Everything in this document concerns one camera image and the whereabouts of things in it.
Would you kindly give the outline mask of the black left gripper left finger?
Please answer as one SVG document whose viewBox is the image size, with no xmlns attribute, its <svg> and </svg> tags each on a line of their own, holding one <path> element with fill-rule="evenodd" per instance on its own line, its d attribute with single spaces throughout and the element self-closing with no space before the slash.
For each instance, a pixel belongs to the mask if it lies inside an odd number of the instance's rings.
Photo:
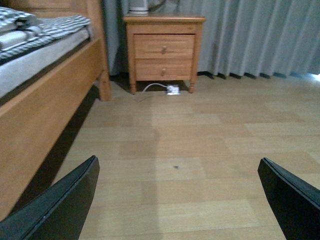
<svg viewBox="0 0 320 240">
<path fill-rule="evenodd" d="M 0 222 L 2 240 L 77 240 L 100 172 L 91 156 L 45 192 Z"/>
</svg>

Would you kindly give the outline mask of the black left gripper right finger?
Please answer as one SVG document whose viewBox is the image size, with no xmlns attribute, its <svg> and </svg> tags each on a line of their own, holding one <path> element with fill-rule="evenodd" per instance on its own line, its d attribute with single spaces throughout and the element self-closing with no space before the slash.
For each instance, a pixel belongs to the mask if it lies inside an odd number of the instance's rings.
<svg viewBox="0 0 320 240">
<path fill-rule="evenodd" d="M 287 240 L 320 238 L 320 190 L 268 158 L 257 169 L 266 199 Z"/>
</svg>

